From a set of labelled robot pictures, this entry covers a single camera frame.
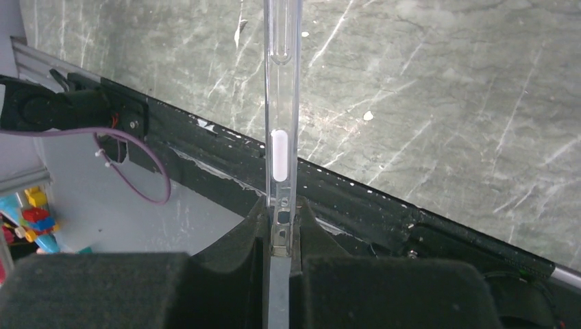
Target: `red block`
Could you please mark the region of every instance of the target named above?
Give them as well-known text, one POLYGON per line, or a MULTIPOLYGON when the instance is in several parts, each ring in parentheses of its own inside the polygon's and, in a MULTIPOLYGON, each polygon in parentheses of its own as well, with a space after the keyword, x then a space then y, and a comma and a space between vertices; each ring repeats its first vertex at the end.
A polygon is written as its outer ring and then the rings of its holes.
POLYGON ((26 220, 30 223, 36 223, 37 221, 42 221, 43 219, 47 218, 48 216, 50 216, 48 211, 46 211, 44 209, 37 208, 37 207, 32 207, 30 209, 22 211, 22 217, 24 218, 24 220, 26 220))

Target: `cable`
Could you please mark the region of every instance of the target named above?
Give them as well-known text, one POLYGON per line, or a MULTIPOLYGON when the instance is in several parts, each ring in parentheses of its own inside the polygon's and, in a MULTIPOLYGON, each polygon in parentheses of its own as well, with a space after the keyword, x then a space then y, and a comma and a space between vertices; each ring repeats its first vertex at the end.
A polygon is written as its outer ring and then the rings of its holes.
POLYGON ((120 130, 112 129, 112 128, 105 128, 105 127, 89 127, 89 128, 78 128, 78 129, 71 129, 71 130, 62 130, 59 132, 13 132, 8 130, 0 130, 0 134, 6 135, 13 135, 13 136, 24 136, 24 137, 60 137, 60 136, 69 136, 69 135, 76 135, 76 134, 92 134, 93 140, 99 151, 95 154, 96 156, 103 156, 105 159, 105 166, 110 167, 119 175, 119 177, 124 181, 133 192, 137 193, 140 197, 144 200, 151 202, 152 204, 166 204, 171 196, 171 183, 169 181, 169 176, 165 169, 165 166, 162 164, 161 160, 156 156, 156 154, 142 141, 138 138, 133 137, 132 135, 122 132, 120 130), (125 141, 132 142, 133 144, 137 145, 141 148, 156 164, 159 168, 160 173, 164 179, 164 197, 161 200, 154 200, 143 193, 141 193, 129 180, 121 173, 119 168, 115 164, 112 163, 111 159, 105 154, 104 150, 101 148, 99 144, 99 139, 97 138, 97 134, 107 134, 111 137, 116 139, 121 139, 125 141))

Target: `transparent tube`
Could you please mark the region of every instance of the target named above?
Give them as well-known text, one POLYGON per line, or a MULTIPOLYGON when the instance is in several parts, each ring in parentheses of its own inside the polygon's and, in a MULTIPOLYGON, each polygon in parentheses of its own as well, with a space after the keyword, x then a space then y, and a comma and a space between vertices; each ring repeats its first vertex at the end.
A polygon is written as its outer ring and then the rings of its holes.
POLYGON ((290 256, 297 199, 302 0, 264 0, 267 205, 274 256, 290 256))

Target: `gray marble surface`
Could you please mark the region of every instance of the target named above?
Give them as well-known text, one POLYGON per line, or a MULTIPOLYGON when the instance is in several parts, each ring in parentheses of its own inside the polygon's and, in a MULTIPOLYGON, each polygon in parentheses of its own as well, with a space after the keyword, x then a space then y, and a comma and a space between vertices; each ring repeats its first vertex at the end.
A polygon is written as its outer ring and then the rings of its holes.
MULTIPOLYGON (((264 140, 262 0, 21 6, 29 45, 264 140)), ((581 269, 578 1, 309 0, 302 30, 299 156, 581 269)))

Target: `marble table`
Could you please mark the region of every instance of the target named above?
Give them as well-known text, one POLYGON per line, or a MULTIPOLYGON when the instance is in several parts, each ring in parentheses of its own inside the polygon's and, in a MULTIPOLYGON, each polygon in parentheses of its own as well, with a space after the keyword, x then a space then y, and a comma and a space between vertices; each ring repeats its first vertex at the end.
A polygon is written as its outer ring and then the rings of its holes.
MULTIPOLYGON (((264 140, 261 0, 21 7, 29 45, 264 140)), ((581 269, 578 1, 305 0, 302 31, 299 156, 581 269)))

